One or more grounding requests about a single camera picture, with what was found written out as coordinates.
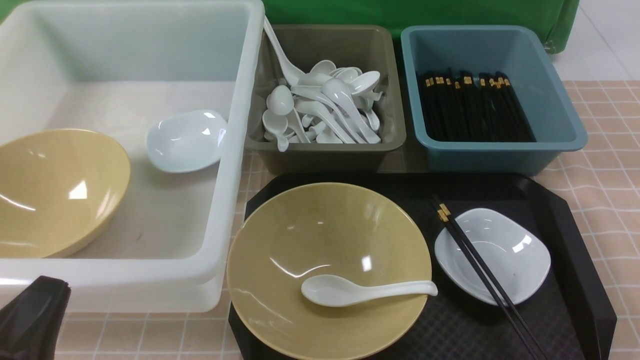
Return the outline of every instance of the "yellow bowl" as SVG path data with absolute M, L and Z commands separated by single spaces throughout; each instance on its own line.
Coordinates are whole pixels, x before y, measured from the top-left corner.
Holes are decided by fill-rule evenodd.
M 263 343 L 296 359 L 360 359 L 399 339 L 426 295 L 359 305 L 318 306 L 307 278 L 335 274 L 363 286 L 431 280 L 422 233 L 396 204 L 339 183 L 301 186 L 273 197 L 231 245 L 227 282 L 243 323 Z
M 131 166 L 107 135 L 55 129 L 0 146 L 0 172 L 0 258 L 46 258 L 71 255 L 104 230 Z

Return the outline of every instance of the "chopstick bundle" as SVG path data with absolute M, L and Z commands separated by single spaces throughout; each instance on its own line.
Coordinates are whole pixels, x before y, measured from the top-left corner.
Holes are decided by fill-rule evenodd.
M 533 135 L 533 131 L 531 131 L 531 126 L 529 125 L 529 121 L 527 120 L 527 115 L 525 115 L 522 110 L 522 106 L 520 105 L 520 101 L 516 97 L 516 93 L 511 86 L 511 82 L 507 75 L 502 72 L 496 72 L 495 75 L 498 77 L 498 83 L 504 89 L 505 98 L 509 103 L 511 108 L 513 119 L 517 123 L 517 128 L 520 130 L 520 135 L 522 141 L 525 142 L 535 142 L 536 139 Z
M 535 142 L 507 76 L 471 72 L 429 72 L 421 101 L 428 135 L 450 142 Z

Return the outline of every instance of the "plastic container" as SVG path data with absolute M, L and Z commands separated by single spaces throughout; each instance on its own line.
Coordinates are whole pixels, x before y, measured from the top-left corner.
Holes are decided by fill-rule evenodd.
M 401 35 L 409 102 L 418 141 L 434 172 L 518 172 L 532 176 L 587 133 L 536 35 L 519 26 L 413 26 Z M 424 125 L 417 75 L 429 70 L 509 76 L 536 137 L 534 143 L 439 142 Z
M 26 3 L 2 23 L 0 143 L 91 129 L 120 142 L 132 169 L 114 219 L 87 248 L 67 259 L 0 259 L 0 303 L 40 275 L 69 283 L 69 311 L 218 303 L 263 21 L 252 0 L 85 0 Z M 156 170 L 149 127 L 201 108 L 228 120 L 219 165 Z
M 279 84 L 280 65 L 263 36 L 255 91 L 249 115 L 245 148 L 257 151 L 273 174 L 289 172 L 375 172 L 387 153 L 406 139 L 400 85 L 391 34 L 379 26 L 365 25 L 278 25 L 273 26 L 282 49 L 291 62 L 308 72 L 320 60 L 329 59 L 338 67 L 359 67 L 380 71 L 376 91 L 385 95 L 374 104 L 382 127 L 379 144 L 292 143 L 279 152 L 275 143 L 264 139 L 262 113 L 266 97 Z

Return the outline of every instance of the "black serving tray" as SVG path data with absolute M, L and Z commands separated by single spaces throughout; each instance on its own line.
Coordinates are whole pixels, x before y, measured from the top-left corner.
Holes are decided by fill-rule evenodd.
M 609 358 L 616 314 L 569 207 L 538 183 L 517 174 L 289 174 L 275 178 L 249 200 L 245 216 L 281 192 L 321 182 L 355 184 L 388 197 L 411 216 L 429 245 L 439 295 L 429 297 L 400 340 L 369 359 L 530 358 L 499 308 L 459 289 L 440 268 L 433 244 L 442 224 L 428 203 L 434 193 L 454 215 L 472 208 L 493 209 L 548 247 L 552 271 L 517 308 L 552 359 Z M 229 322 L 244 360 L 290 359 L 253 336 L 233 304 Z

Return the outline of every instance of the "spoon pile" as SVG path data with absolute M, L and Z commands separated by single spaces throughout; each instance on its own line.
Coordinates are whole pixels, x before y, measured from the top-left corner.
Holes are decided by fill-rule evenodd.
M 290 143 L 380 143 L 380 118 L 373 104 L 382 93 L 378 71 L 336 67 L 331 60 L 318 62 L 304 73 L 284 54 L 264 19 L 264 30 L 276 52 L 288 84 L 277 86 L 267 97 L 262 114 L 264 138 L 284 152 Z

